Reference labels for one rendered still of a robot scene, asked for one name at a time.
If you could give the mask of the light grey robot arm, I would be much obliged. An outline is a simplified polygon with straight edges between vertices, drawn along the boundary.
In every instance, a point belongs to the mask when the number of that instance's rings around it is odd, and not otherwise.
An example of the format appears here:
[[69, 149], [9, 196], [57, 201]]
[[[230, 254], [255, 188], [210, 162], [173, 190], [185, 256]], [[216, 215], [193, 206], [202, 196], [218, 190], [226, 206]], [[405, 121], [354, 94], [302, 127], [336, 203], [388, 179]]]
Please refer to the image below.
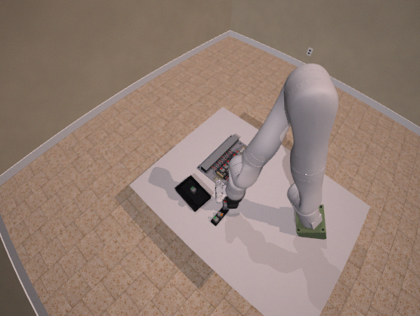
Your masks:
[[294, 144], [290, 169], [295, 183], [288, 189], [287, 197], [295, 205], [301, 223], [314, 230], [323, 220], [319, 206], [329, 137], [337, 112], [338, 93], [325, 68], [304, 64], [294, 69], [258, 133], [242, 154], [229, 161], [229, 192], [243, 194], [257, 181], [291, 126]]

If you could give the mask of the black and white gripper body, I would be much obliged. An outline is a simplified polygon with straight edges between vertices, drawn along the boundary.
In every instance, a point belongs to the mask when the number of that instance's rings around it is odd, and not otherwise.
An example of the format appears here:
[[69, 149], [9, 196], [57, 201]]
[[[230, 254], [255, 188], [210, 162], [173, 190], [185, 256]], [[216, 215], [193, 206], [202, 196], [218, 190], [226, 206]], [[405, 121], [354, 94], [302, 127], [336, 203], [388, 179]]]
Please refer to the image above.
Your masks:
[[[225, 190], [226, 189], [226, 190]], [[215, 182], [215, 200], [216, 203], [222, 203], [225, 198], [227, 201], [228, 209], [236, 209], [245, 196], [246, 192], [240, 195], [234, 195], [229, 192], [227, 185], [223, 183], [222, 180], [218, 179]]]

